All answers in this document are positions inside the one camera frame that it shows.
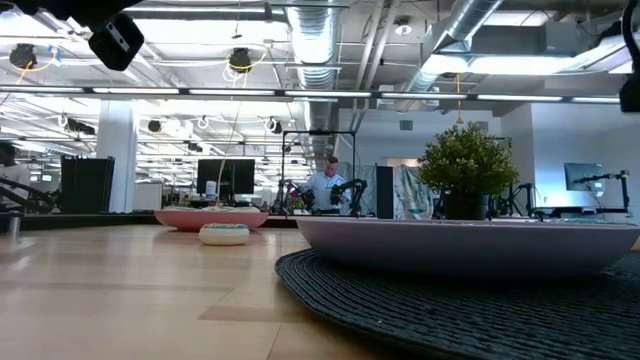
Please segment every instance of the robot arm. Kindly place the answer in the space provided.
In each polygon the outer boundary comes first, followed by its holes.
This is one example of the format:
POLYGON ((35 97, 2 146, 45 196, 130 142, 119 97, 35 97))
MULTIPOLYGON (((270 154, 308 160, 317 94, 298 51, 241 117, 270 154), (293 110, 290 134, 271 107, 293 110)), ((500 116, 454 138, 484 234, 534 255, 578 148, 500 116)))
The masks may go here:
POLYGON ((354 179, 347 181, 341 185, 334 185, 331 188, 331 204, 337 205, 340 203, 340 199, 348 193, 349 189, 353 188, 353 198, 351 199, 351 215, 358 216, 360 214, 360 199, 364 190, 367 188, 367 182, 361 179, 354 179))

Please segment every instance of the white round object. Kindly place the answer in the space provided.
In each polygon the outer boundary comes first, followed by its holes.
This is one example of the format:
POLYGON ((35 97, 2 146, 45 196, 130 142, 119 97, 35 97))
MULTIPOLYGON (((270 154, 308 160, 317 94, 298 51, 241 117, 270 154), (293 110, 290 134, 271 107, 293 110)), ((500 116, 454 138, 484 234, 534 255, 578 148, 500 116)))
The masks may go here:
POLYGON ((205 245, 242 245, 249 240, 249 227, 242 224, 207 224, 200 229, 205 245))

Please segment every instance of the green plant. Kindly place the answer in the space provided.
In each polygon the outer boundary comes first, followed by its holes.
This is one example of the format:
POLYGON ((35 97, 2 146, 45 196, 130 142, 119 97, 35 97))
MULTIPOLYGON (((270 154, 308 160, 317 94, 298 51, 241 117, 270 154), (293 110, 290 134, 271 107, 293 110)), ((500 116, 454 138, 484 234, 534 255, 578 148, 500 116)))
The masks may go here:
POLYGON ((518 178, 509 147, 475 123, 436 135, 418 162, 423 184, 456 193, 499 194, 518 178))
POLYGON ((307 208, 304 201, 300 198, 291 198, 289 199, 289 206, 287 207, 290 213, 293 213, 293 210, 304 210, 307 208))

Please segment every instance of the wooden table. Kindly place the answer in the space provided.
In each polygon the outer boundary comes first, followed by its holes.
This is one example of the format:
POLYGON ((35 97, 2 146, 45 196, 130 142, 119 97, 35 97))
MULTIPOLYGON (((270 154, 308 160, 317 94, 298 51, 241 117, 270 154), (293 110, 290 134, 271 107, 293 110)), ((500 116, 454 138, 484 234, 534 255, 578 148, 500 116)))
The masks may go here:
POLYGON ((7 360, 386 359, 401 356, 312 317, 273 271, 297 230, 207 247, 162 226, 23 232, 0 240, 7 360))

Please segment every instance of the shirt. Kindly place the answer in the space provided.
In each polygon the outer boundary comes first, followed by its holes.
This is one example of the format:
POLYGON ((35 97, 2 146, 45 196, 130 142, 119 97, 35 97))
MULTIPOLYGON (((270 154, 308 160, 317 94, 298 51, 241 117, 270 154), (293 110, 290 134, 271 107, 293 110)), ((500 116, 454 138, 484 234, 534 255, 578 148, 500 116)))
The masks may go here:
MULTIPOLYGON (((315 198, 313 203, 314 210, 334 210, 340 209, 342 204, 331 204, 331 188, 333 188, 334 185, 342 185, 344 183, 345 181, 340 175, 328 177, 324 173, 318 173, 311 176, 302 188, 313 191, 315 198)), ((351 190, 345 190, 342 196, 351 199, 351 190)))
MULTIPOLYGON (((19 184, 27 186, 31 185, 31 171, 27 168, 26 165, 16 164, 13 166, 0 167, 0 177, 13 182, 17 182, 19 184)), ((27 190, 12 188, 11 186, 5 184, 0 184, 0 186, 4 187, 5 189, 11 190, 14 194, 20 196, 21 198, 26 199, 29 196, 29 192, 27 190)), ((16 202, 4 197, 2 197, 2 204, 6 207, 19 206, 16 202)))

